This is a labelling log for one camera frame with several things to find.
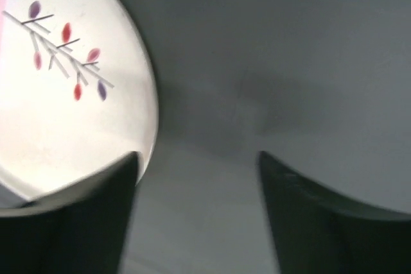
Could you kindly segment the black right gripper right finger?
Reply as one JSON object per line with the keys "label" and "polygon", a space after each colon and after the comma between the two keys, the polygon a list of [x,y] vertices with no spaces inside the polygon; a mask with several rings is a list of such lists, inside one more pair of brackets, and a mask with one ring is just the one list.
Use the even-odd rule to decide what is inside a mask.
{"label": "black right gripper right finger", "polygon": [[362,203],[266,151],[258,175],[281,273],[410,273],[410,215]]}

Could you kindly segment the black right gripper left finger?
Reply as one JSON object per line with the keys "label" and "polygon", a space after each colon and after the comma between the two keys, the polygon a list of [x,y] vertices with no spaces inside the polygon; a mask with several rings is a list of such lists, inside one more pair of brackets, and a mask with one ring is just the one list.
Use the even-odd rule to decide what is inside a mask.
{"label": "black right gripper left finger", "polygon": [[139,154],[53,194],[1,209],[1,273],[117,273]]}

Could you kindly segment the pink white floral plate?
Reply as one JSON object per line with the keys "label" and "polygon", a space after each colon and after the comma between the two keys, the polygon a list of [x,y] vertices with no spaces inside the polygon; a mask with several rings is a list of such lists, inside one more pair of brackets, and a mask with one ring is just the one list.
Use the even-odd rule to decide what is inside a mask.
{"label": "pink white floral plate", "polygon": [[136,151],[159,107],[150,58],[120,0],[1,0],[1,184],[24,200]]}

